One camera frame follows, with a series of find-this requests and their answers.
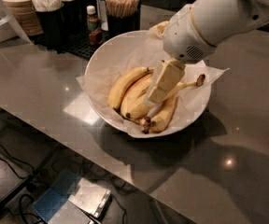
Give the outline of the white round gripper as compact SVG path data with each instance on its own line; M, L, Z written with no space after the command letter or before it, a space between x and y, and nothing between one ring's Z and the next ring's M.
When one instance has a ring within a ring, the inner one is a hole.
M148 37L163 40L163 49L172 58L157 63L144 98L147 106L155 106L164 100L183 78L185 63L198 63L217 48L199 29L192 5L185 5L170 21L162 21L149 28Z

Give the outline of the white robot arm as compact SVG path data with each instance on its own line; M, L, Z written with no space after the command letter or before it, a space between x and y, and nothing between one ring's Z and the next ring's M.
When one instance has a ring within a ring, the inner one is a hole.
M149 29L170 56L155 68L144 104L154 106L183 78L187 63L198 63L219 44L269 23L269 0L196 0Z

